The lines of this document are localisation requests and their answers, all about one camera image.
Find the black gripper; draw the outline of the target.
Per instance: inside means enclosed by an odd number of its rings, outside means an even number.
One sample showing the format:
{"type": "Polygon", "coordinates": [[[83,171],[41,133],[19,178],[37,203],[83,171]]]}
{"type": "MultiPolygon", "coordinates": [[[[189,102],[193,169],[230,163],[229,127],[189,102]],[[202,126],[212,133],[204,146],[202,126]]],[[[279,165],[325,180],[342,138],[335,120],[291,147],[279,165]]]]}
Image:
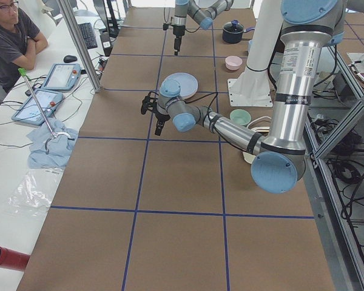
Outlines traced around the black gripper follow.
{"type": "Polygon", "coordinates": [[[163,23],[163,30],[167,30],[169,27],[173,28],[174,40],[174,55],[178,56],[181,47],[182,37],[185,35],[185,25],[173,24],[171,22],[163,23]]]}
{"type": "Polygon", "coordinates": [[[152,112],[155,114],[157,119],[155,135],[160,136],[165,123],[170,120],[170,116],[167,113],[163,114],[158,110],[158,93],[154,92],[155,97],[151,97],[151,94],[152,92],[149,92],[142,100],[141,114],[145,115],[147,112],[152,112]]]}

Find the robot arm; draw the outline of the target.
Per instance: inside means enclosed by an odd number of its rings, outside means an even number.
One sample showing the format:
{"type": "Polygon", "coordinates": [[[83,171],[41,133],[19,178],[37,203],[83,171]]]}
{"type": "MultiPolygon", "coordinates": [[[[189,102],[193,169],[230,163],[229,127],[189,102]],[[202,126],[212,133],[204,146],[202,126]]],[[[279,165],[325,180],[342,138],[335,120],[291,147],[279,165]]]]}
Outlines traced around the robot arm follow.
{"type": "Polygon", "coordinates": [[[169,27],[173,28],[174,40],[174,55],[177,56],[182,42],[182,37],[185,35],[186,19],[190,16],[198,24],[198,28],[207,30],[213,23],[213,20],[223,11],[231,9],[234,1],[219,0],[208,8],[200,8],[195,1],[176,0],[174,16],[170,21],[164,20],[163,30],[169,27]]]}
{"type": "Polygon", "coordinates": [[[163,81],[157,97],[145,97],[141,113],[153,112],[159,135],[166,121],[179,132],[196,125],[254,155],[251,175],[270,193],[291,190],[305,170],[303,142],[308,107],[322,48],[342,39],[346,1],[263,1],[246,68],[228,81],[232,106],[272,107],[269,133],[238,125],[210,107],[189,105],[182,86],[163,81]]]}

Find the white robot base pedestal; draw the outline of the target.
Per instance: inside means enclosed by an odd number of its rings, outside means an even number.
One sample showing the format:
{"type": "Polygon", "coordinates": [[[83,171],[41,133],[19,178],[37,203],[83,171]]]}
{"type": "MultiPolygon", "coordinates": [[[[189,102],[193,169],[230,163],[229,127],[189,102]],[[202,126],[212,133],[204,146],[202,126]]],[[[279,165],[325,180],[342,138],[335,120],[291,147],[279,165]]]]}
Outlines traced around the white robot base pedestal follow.
{"type": "Polygon", "coordinates": [[[278,0],[264,0],[261,4],[246,68],[237,79],[228,80],[232,107],[273,106],[268,67],[283,23],[280,6],[278,0]]]}

